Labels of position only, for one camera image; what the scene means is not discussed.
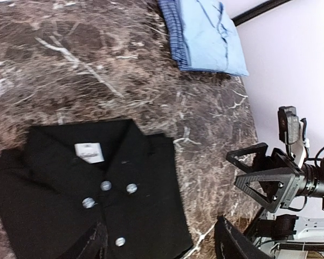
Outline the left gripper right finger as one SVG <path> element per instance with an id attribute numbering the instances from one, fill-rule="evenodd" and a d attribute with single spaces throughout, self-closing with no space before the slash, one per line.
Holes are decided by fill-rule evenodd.
<path id="1" fill-rule="evenodd" d="M 219 216 L 214 227 L 216 258 L 263 259 L 270 258 L 255 247 L 230 221 Z"/>

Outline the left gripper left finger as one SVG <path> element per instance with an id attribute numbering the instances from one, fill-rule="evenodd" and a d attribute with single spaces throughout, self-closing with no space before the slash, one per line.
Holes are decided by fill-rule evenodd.
<path id="1" fill-rule="evenodd" d="M 104 220 L 97 221 L 76 243 L 64 252 L 64 258 L 108 258 L 108 232 Z"/>

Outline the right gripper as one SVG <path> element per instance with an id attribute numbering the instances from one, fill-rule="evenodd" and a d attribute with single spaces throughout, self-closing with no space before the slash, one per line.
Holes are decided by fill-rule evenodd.
<path id="1" fill-rule="evenodd" d="M 270 213 L 288 208 L 297 196 L 320 197 L 324 209 L 324 159 L 319 166 L 304 163 L 299 168 L 286 154 L 273 153 L 273 169 L 259 171 L 266 164 L 267 148 L 262 142 L 227 153 L 229 163 L 248 173 L 236 177 L 235 186 Z"/>

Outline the black long sleeve shirt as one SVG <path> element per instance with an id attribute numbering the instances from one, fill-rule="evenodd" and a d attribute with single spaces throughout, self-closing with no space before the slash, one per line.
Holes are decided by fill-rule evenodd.
<path id="1" fill-rule="evenodd" d="M 97 221 L 108 258 L 181 258 L 193 245 L 174 143 L 132 120 L 32 126 L 0 154 L 0 217 L 17 258 L 64 258 Z"/>

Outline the light blue shirt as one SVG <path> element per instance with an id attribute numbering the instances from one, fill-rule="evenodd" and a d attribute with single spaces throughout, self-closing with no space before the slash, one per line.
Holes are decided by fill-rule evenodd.
<path id="1" fill-rule="evenodd" d="M 180 69 L 248 76 L 240 38 L 221 1 L 178 1 L 184 57 Z"/>

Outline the dark blue shirt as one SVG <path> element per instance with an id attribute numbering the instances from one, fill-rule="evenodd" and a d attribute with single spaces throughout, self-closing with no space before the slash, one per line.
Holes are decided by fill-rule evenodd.
<path id="1" fill-rule="evenodd" d="M 163 14 L 169 35 L 170 54 L 181 71 L 194 71 L 188 58 L 188 47 L 182 30 L 178 1 L 157 1 Z"/>

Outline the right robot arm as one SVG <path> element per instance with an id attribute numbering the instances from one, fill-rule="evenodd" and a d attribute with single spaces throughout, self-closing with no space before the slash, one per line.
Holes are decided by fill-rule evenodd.
<path id="1" fill-rule="evenodd" d="M 312 165 L 307 164 L 307 150 L 286 151 L 275 148 L 270 156 L 266 155 L 268 145 L 260 143 L 248 148 L 230 151 L 228 162 L 244 172 L 236 177 L 235 186 L 253 198 L 266 211 L 275 213 L 278 209 L 292 208 L 296 197 L 321 198 L 324 211 L 324 157 L 314 158 Z M 248 228 L 249 237 L 264 237 L 273 241 L 324 243 L 324 219 L 312 219 L 284 214 L 274 220 L 257 219 Z"/>

